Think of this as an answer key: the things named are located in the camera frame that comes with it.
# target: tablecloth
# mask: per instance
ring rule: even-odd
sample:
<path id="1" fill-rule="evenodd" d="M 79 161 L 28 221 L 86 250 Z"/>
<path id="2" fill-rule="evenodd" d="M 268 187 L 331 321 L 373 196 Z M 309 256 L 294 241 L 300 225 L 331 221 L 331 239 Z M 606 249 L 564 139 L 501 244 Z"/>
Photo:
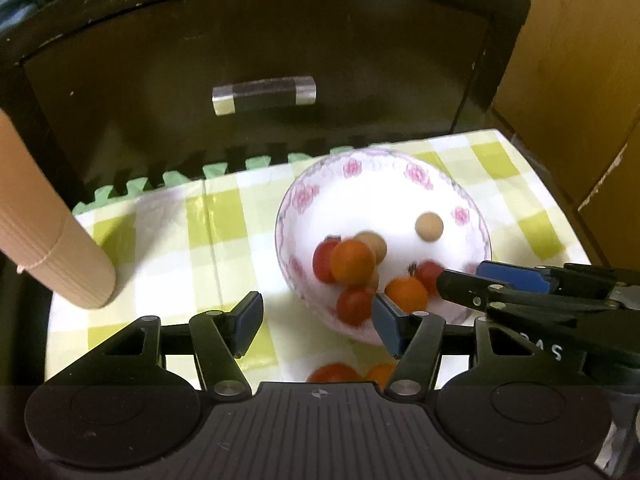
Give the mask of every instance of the tablecloth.
<path id="1" fill-rule="evenodd" d="M 386 146 L 440 168 L 466 189 L 484 216 L 495 260 L 588 263 L 558 204 L 497 130 Z M 250 290 L 264 297 L 264 322 L 239 360 L 252 388 L 267 380 L 304 381 L 329 362 L 364 374 L 391 361 L 382 347 L 327 329 L 287 288 L 276 260 L 275 218 L 287 188 L 316 159 L 290 160 L 297 161 L 186 182 L 76 215 L 115 264 L 116 293 L 94 311 L 54 295 L 46 376 L 140 316 L 184 323 L 206 310 L 230 310 Z M 444 358 L 438 384 L 466 361 Z M 167 356 L 167 368 L 197 386 L 193 357 Z"/>

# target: cherry tomato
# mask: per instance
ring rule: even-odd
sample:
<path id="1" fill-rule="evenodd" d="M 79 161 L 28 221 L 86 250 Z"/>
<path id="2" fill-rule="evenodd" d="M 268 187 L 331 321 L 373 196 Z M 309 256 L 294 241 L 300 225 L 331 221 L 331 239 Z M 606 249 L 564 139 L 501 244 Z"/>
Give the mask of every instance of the cherry tomato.
<path id="1" fill-rule="evenodd" d="M 360 240 L 345 240 L 331 253 L 331 273 L 346 286 L 363 286 L 376 268 L 376 255 Z"/>
<path id="2" fill-rule="evenodd" d="M 371 299 L 376 291 L 363 286 L 352 286 L 345 290 L 335 304 L 338 319 L 351 326 L 360 326 L 371 317 Z"/>
<path id="3" fill-rule="evenodd" d="M 385 287 L 385 294 L 407 314 L 427 309 L 429 293 L 415 276 L 401 276 L 391 280 Z"/>
<path id="4" fill-rule="evenodd" d="M 320 242 L 314 251 L 312 267 L 316 278 L 323 283 L 335 283 L 331 273 L 331 253 L 339 243 L 339 237 L 329 236 Z"/>
<path id="5" fill-rule="evenodd" d="M 415 269 L 415 277 L 424 285 L 424 288 L 427 289 L 430 296 L 440 297 L 438 287 L 436 286 L 436 279 L 443 270 L 443 266 L 432 260 L 422 262 L 418 265 L 418 268 Z"/>
<path id="6" fill-rule="evenodd" d="M 354 383 L 361 381 L 357 371 L 344 363 L 331 363 L 309 375 L 307 383 Z"/>
<path id="7" fill-rule="evenodd" d="M 365 381 L 374 381 L 378 384 L 378 387 L 383 390 L 386 384 L 389 382 L 389 377 L 396 370 L 396 365 L 393 363 L 380 363 L 371 367 L 371 370 L 364 376 Z"/>

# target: wooden ball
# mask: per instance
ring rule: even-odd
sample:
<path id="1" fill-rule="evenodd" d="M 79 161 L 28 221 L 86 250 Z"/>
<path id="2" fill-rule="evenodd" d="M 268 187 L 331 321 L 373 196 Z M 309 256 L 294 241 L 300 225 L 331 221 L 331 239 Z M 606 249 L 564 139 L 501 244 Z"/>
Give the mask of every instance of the wooden ball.
<path id="1" fill-rule="evenodd" d="M 376 255 L 376 265 L 379 264 L 386 256 L 385 239 L 373 231 L 361 231 L 353 237 L 354 240 L 360 240 Z"/>
<path id="2" fill-rule="evenodd" d="M 378 285 L 380 284 L 380 276 L 378 274 L 378 269 L 373 269 L 373 273 L 367 282 L 367 288 L 377 292 Z"/>
<path id="3" fill-rule="evenodd" d="M 443 231 L 442 218 L 434 212 L 423 213 L 415 221 L 415 232 L 425 242 L 435 242 L 442 236 Z"/>

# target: white bowl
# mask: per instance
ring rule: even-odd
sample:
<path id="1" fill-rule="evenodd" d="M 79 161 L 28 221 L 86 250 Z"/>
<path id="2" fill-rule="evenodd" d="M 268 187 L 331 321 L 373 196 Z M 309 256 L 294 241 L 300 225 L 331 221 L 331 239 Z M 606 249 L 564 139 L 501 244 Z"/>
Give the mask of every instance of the white bowl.
<path id="1" fill-rule="evenodd" d="M 444 232 L 433 243 L 415 232 L 422 213 L 436 212 Z M 329 235 L 349 238 L 363 230 L 386 241 L 378 267 L 380 292 L 406 274 L 412 262 L 435 260 L 443 267 L 474 272 L 491 259 L 489 234 L 476 204 L 437 168 L 405 153 L 366 148 L 329 155 L 307 168 L 284 195 L 276 219 L 276 252 L 287 284 L 320 319 L 356 340 L 381 344 L 371 320 L 359 327 L 341 322 L 335 303 L 343 287 L 321 283 L 313 274 L 316 247 Z M 430 300 L 429 310 L 459 323 L 465 307 Z"/>

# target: screw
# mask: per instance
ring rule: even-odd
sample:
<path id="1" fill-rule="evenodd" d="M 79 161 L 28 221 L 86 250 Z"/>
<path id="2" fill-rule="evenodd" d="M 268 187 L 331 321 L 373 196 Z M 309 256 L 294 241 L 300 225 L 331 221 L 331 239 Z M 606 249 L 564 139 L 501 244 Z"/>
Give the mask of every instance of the screw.
<path id="1" fill-rule="evenodd" d="M 216 383 L 213 390 L 224 397 L 234 397 L 244 392 L 244 384 L 233 379 Z"/>
<path id="2" fill-rule="evenodd" d="M 389 385 L 389 389 L 396 395 L 408 397 L 419 394 L 422 387 L 419 383 L 412 381 L 411 379 L 401 379 L 399 381 L 392 382 Z"/>

